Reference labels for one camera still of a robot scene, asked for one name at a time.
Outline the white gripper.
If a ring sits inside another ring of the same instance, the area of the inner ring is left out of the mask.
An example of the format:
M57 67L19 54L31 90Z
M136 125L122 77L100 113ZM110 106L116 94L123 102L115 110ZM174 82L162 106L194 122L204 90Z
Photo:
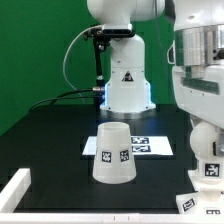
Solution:
M224 129L224 59L208 66L178 66L175 45L167 54L173 58L172 84L177 106L191 114L190 123L195 128L204 120ZM213 154L224 158L224 132L213 143Z

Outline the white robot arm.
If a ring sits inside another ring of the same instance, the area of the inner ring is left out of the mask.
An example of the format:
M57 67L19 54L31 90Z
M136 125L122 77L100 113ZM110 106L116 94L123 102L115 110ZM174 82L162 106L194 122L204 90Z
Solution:
M191 147L200 159L224 157L224 0L87 0L111 45L111 78L101 109L141 114L155 105L144 75L145 44L132 23L165 13L174 23L168 53L178 107L191 115Z

